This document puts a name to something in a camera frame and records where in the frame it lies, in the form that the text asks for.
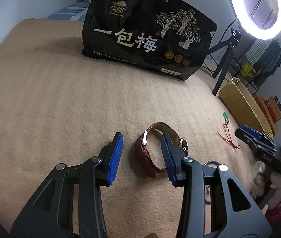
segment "red cord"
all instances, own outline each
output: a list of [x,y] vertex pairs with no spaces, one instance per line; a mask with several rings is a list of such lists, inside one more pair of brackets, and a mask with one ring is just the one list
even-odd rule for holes
[[225,122],[225,124],[223,124],[223,128],[224,128],[224,131],[225,131],[225,135],[227,138],[224,138],[221,136],[221,134],[218,132],[218,134],[220,135],[220,137],[225,140],[227,143],[229,143],[233,148],[235,149],[240,149],[241,148],[241,145],[235,145],[232,141],[232,138],[231,138],[231,135],[230,135],[230,130],[229,130],[229,127],[227,126],[228,125],[228,122]]

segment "black snack bag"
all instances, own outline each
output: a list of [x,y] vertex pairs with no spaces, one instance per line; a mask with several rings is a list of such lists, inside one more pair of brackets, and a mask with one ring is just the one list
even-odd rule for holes
[[216,29],[182,0],[92,0],[82,53],[186,80],[202,65]]

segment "blue bedding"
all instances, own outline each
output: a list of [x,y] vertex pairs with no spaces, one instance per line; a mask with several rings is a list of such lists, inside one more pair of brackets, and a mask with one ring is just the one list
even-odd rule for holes
[[84,21],[89,5],[90,2],[87,1],[76,2],[73,5],[62,9],[61,11],[48,16],[46,19]]

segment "beige blanket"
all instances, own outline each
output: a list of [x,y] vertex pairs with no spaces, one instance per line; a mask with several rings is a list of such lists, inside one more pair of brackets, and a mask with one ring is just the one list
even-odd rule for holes
[[[81,164],[122,132],[116,181],[102,189],[108,236],[141,238],[154,232],[175,237],[182,188],[174,188],[165,173],[146,177],[133,155],[137,137],[157,121],[187,140],[191,157],[227,164],[251,188],[254,158],[234,137],[238,126],[212,95],[215,80],[207,71],[200,69],[184,82],[86,58],[81,31],[80,22],[25,20],[0,45],[0,223],[8,231],[55,165]],[[224,111],[241,149],[217,134],[224,134]],[[149,139],[149,147],[162,165],[157,141]]]

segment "white glowing ring light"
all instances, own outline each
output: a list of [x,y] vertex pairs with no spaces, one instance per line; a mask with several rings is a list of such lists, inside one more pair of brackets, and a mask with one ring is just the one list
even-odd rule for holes
[[278,3],[278,16],[275,24],[269,29],[260,29],[247,14],[243,0],[231,0],[233,9],[246,32],[258,39],[271,39],[281,31],[281,0]]

